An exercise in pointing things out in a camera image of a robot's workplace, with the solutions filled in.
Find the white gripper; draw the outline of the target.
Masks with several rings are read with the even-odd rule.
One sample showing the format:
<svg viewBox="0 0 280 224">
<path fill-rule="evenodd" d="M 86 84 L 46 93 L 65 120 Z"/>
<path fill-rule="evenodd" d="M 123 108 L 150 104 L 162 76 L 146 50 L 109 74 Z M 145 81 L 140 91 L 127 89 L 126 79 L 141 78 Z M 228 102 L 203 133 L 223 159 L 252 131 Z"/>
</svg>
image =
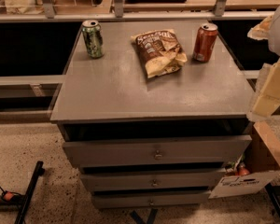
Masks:
<svg viewBox="0 0 280 224">
<path fill-rule="evenodd" d="M 280 56 L 280 6 L 247 33 L 254 40 L 268 39 L 269 50 Z M 280 61 L 270 66 L 268 76 L 260 89 L 252 112 L 269 117 L 280 106 Z"/>
</svg>

